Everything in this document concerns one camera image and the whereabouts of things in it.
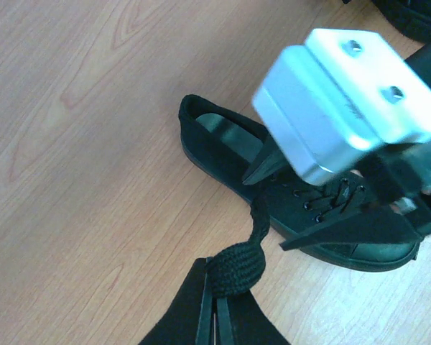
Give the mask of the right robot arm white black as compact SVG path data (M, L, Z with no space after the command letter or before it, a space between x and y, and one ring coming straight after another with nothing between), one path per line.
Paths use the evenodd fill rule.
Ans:
M314 186L357 170L376 195L334 219L320 213L283 249L431 235L431 43L402 59L377 33L314 29L280 52L252 105L272 145L247 183L281 165Z

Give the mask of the black sneaker one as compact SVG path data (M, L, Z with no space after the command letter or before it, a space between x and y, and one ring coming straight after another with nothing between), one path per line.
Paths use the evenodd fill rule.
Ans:
M376 209L365 180L347 172L322 187L303 182L264 125L200 96L185 96L178 113L187 157L251 206L253 231L209 261L213 294L250 290L262 276L261 243L270 229L282 249L363 272L395 270L417 256L420 239L399 214Z

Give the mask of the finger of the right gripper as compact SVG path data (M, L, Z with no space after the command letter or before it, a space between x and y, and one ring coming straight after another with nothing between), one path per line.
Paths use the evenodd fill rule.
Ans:
M274 138L268 136L259 153L243 174L242 183L244 185L254 185L284 167L289 167L287 158L278 147Z

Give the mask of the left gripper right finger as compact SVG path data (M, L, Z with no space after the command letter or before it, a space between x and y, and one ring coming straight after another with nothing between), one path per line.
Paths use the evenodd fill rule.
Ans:
M288 345L251 291L215 299L215 344Z

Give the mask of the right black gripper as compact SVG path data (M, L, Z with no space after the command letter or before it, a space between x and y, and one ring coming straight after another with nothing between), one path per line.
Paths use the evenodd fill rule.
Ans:
M356 169L388 206L320 215L298 201L280 201L278 222L290 233L281 244L284 250L322 244L407 244L431 235L431 140L386 144L359 160Z

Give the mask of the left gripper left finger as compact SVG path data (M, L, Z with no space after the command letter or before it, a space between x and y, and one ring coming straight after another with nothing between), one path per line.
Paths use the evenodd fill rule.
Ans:
M193 262L166 313L141 344L214 343L214 311L206 258Z

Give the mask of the black sneaker with laces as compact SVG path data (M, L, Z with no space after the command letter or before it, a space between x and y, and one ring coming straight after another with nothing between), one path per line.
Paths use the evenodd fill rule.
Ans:
M431 42L431 0L373 0L372 3L404 36L422 43Z

